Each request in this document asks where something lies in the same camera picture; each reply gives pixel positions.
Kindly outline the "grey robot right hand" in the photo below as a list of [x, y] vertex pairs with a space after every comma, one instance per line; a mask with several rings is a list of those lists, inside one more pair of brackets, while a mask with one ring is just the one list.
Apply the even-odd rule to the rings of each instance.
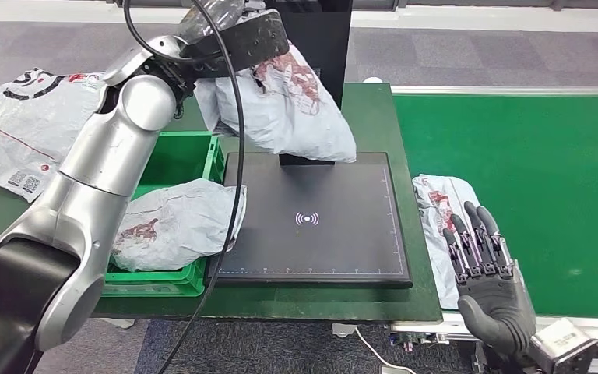
[[442, 234], [455, 273], [457, 306], [466, 328], [500, 355], [523, 356], [536, 332], [536, 315], [518, 263], [490, 211], [470, 201], [465, 222]]

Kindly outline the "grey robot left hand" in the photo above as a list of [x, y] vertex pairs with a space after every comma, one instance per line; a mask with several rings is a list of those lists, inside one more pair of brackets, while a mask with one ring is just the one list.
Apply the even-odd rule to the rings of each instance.
[[174, 35], [186, 44], [193, 44], [213, 33], [212, 28], [196, 5], [199, 3], [217, 25], [219, 31], [244, 22], [266, 10], [264, 1], [201, 0], [183, 1], [188, 11], [178, 24]]

